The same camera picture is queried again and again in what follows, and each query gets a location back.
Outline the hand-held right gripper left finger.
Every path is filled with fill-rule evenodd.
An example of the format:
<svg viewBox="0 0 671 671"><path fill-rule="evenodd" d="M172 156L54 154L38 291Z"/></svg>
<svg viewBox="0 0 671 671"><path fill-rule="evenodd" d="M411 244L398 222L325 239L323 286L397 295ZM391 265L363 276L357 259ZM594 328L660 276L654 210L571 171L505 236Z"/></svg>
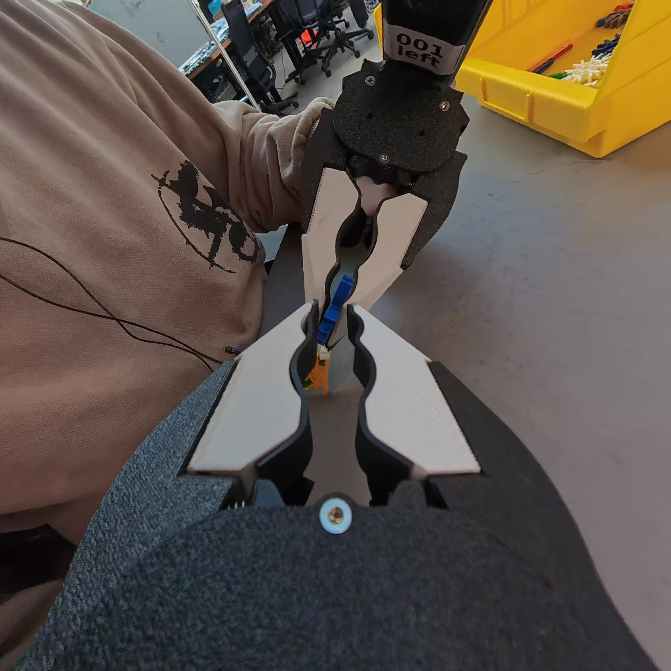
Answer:
<svg viewBox="0 0 671 671"><path fill-rule="evenodd" d="M189 474L253 485L306 429L303 377L314 365L318 301L300 306L234 360L188 462Z"/></svg>

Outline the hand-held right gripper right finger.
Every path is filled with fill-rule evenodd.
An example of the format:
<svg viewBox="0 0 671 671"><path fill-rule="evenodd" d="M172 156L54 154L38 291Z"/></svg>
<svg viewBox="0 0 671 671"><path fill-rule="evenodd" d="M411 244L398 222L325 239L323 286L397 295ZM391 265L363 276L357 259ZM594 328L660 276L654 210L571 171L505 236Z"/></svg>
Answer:
<svg viewBox="0 0 671 671"><path fill-rule="evenodd" d="M355 449L371 493L403 481L480 474L434 375L441 368L359 305L347 308L353 370L363 388Z"/></svg>

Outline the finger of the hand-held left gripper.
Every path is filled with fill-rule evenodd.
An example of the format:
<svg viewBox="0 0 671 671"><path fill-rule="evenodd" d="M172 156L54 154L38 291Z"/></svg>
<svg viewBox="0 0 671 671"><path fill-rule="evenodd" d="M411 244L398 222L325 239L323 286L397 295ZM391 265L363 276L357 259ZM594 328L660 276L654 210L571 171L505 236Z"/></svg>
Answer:
<svg viewBox="0 0 671 671"><path fill-rule="evenodd" d="M347 306L355 304L369 310L401 275L401 264L428 205L428 201L419 197L382 201L376 213L372 251L357 270L356 285L331 334L331 346L346 335Z"/></svg>
<svg viewBox="0 0 671 671"><path fill-rule="evenodd" d="M306 301L326 303L326 282L335 268L340 229L360 208L361 194L347 172L325 167L303 234L303 279Z"/></svg>

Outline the blue snowflake connector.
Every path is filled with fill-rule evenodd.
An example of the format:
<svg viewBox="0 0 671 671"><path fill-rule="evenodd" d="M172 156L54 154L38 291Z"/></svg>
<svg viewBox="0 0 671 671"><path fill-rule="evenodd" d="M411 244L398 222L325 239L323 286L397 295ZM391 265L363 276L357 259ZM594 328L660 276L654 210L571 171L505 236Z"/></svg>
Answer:
<svg viewBox="0 0 671 671"><path fill-rule="evenodd" d="M335 290L331 302L319 323L317 331L317 344L321 347L326 347L331 335L334 332L338 320L340 319L341 310L345 306L350 293L354 286L354 279L344 274Z"/></svg>

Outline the yellow plastic bin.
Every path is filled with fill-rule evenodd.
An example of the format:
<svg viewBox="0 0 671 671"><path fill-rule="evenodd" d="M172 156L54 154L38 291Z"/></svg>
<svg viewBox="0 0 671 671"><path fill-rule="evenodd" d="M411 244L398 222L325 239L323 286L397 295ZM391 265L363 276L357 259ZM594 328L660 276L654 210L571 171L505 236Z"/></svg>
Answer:
<svg viewBox="0 0 671 671"><path fill-rule="evenodd" d="M619 28L597 27L625 1L493 1L456 88L485 109L602 158L670 122L670 2L634 1ZM620 35L595 87L553 75Z"/></svg>

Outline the person's left forearm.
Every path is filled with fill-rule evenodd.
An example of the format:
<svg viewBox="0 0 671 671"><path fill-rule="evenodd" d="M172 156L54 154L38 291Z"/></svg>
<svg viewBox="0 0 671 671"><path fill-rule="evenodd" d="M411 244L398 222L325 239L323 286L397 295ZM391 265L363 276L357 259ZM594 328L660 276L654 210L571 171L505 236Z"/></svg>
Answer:
<svg viewBox="0 0 671 671"><path fill-rule="evenodd" d="M242 102L216 103L222 119L226 199L256 233L300 218L300 173L309 140L335 102L317 97L298 114L279 117Z"/></svg>

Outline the grey desk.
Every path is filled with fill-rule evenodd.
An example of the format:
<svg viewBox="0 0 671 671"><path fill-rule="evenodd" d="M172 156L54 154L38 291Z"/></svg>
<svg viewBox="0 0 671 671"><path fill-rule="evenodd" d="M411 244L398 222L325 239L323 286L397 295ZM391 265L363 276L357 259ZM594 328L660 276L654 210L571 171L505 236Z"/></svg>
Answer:
<svg viewBox="0 0 671 671"><path fill-rule="evenodd" d="M371 312L534 453L669 670L670 125L592 159L463 103L452 212Z"/></svg>

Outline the black mesh office chair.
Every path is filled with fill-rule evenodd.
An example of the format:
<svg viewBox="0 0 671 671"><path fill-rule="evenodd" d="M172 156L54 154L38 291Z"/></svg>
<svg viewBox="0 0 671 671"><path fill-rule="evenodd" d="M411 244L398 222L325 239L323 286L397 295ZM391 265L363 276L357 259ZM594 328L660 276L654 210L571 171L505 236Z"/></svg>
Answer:
<svg viewBox="0 0 671 671"><path fill-rule="evenodd" d="M228 22L231 46L246 77L246 84L259 109L264 113L284 116L298 108L297 94L282 98L276 88L276 69L256 44L241 1L222 4Z"/></svg>
<svg viewBox="0 0 671 671"><path fill-rule="evenodd" d="M338 53L359 58L357 41L373 41L365 1L273 1L270 10L278 39L293 64L285 82L305 84L305 73L320 66L327 78Z"/></svg>

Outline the pile of toy pieces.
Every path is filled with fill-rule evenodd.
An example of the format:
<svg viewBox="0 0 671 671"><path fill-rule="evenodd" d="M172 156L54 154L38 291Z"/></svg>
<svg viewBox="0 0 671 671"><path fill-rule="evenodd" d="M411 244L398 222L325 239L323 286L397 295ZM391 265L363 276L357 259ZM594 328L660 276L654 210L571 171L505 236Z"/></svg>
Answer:
<svg viewBox="0 0 671 671"><path fill-rule="evenodd" d="M583 87L597 88L605 75L613 52L618 46L623 29L633 11L635 1L620 1L610 12L593 23L589 32L576 39L566 39L533 63L527 71L554 80L572 82ZM573 65L559 70L559 65L567 63L566 58L578 45L578 51L586 49L587 38L604 34L605 38L595 44L589 52Z"/></svg>

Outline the cluttered work table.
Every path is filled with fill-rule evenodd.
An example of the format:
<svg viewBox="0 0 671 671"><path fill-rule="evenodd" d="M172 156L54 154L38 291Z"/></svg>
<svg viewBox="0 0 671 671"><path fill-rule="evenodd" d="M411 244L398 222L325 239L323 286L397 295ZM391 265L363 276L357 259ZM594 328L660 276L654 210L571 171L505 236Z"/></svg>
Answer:
<svg viewBox="0 0 671 671"><path fill-rule="evenodd" d="M207 28L211 41L197 52L189 62L178 69L197 86L210 102L217 101L224 88L230 86L233 91L233 98L247 100L252 102L252 105L256 105L256 101L247 87L243 69L238 63L231 46L228 22L222 12L222 4L226 2L221 1L219 3L219 18L214 23L210 23ZM273 2L242 1L241 3L256 44L269 59L262 49L262 42L256 35L254 24L264 12L272 8Z"/></svg>

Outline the person's beige hoodie torso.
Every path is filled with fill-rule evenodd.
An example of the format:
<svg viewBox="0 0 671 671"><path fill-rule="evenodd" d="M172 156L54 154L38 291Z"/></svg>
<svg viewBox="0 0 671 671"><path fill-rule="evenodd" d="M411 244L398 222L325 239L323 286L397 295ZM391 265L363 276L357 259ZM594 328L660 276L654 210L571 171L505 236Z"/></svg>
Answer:
<svg viewBox="0 0 671 671"><path fill-rule="evenodd" d="M128 459L246 347L266 279L222 119L64 1L1 2L1 669L23 669Z"/></svg>

